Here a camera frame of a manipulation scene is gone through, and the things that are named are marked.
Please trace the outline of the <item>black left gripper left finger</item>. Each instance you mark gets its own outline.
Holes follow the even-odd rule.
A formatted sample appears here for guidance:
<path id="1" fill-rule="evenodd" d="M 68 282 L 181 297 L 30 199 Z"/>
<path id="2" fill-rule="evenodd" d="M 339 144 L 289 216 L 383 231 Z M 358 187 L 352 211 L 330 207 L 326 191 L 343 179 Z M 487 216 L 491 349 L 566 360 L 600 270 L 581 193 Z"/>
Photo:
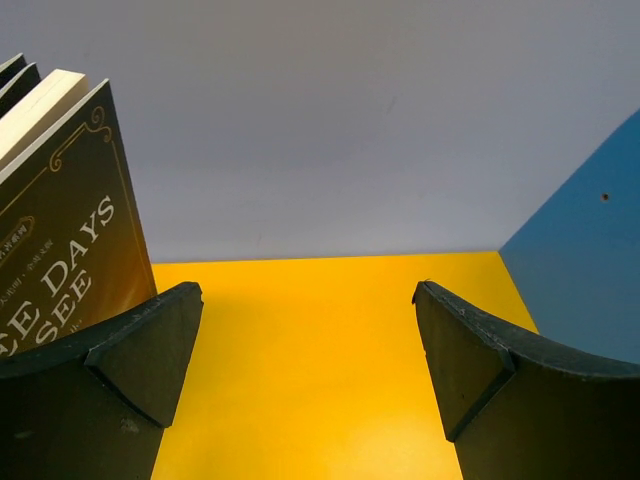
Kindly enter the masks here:
<path id="1" fill-rule="evenodd" d="M 199 284 L 183 282 L 2 360 L 2 478 L 150 478 L 202 310 Z"/>

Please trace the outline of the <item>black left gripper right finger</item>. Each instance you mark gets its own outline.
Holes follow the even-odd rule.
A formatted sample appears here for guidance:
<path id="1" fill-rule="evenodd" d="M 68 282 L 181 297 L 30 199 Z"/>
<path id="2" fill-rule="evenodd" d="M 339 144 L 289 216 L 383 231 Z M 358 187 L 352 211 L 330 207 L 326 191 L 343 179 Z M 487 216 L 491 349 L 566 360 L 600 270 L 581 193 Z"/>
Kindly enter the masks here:
<path id="1" fill-rule="evenodd" d="M 638 478 L 638 365 L 549 340 L 433 281 L 412 303 L 464 478 Z"/>

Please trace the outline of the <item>Three Days to See book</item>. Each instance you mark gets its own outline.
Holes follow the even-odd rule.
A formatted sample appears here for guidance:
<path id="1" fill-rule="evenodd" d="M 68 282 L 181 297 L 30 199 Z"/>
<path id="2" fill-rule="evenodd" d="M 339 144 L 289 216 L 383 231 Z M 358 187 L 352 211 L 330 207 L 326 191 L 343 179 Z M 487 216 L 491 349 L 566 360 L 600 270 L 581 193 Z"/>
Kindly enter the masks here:
<path id="1" fill-rule="evenodd" d="M 156 292 L 111 85 L 56 69 L 1 120 L 1 355 Z"/>

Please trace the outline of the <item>A Tale of Two Cities book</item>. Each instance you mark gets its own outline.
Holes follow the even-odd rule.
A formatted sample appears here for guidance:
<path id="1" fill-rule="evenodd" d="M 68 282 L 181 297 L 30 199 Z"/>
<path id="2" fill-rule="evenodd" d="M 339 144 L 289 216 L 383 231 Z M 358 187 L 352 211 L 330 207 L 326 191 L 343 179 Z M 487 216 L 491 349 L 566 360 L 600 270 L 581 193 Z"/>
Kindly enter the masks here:
<path id="1" fill-rule="evenodd" d="M 36 63 L 30 63 L 20 70 L 7 85 L 1 89 L 0 117 L 5 116 L 41 81 Z"/>

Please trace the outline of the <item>Little Women book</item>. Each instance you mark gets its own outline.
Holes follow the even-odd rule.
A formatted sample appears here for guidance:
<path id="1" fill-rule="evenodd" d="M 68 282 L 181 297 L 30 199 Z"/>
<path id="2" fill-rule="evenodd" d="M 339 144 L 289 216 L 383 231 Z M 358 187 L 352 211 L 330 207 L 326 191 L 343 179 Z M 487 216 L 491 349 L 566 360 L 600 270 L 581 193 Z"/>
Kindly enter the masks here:
<path id="1" fill-rule="evenodd" d="M 23 53 L 19 53 L 0 65 L 0 88 L 4 88 L 27 66 Z"/>

